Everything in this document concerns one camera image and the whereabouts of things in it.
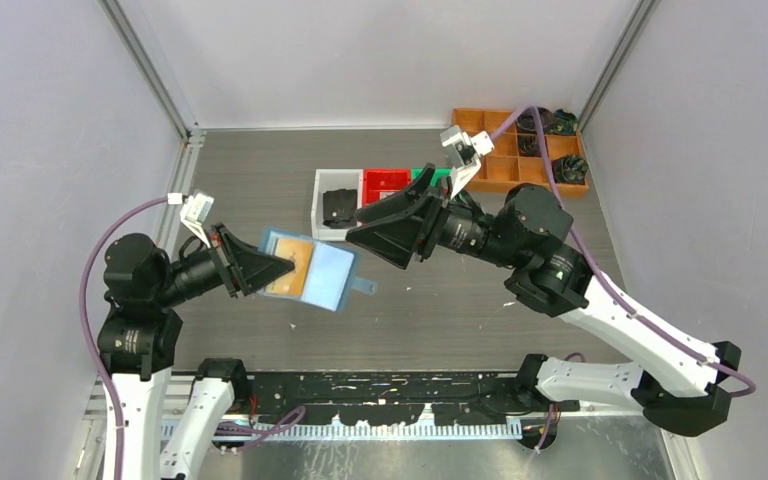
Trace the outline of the blue card holder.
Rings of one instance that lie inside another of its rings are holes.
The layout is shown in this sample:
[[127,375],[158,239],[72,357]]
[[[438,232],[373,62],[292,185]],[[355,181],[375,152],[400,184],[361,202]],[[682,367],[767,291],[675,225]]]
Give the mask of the blue card holder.
[[260,289],[263,296],[339,312],[351,292],[377,293],[375,281],[357,274],[359,254],[353,250],[275,228],[264,231],[259,250],[289,260],[294,266]]

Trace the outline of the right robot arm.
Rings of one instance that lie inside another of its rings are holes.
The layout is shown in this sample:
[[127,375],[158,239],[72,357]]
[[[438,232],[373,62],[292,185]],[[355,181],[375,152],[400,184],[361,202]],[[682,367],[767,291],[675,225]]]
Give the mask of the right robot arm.
[[626,357],[623,364],[598,364],[530,354],[513,383],[522,407],[621,406],[685,437],[727,420],[733,394],[723,382],[738,370],[736,345],[686,335],[621,291],[567,243],[572,216],[547,188],[520,184],[489,214],[433,173],[427,166],[402,190],[361,208],[348,242],[400,269],[440,247],[507,269],[504,285],[518,303],[581,328]]

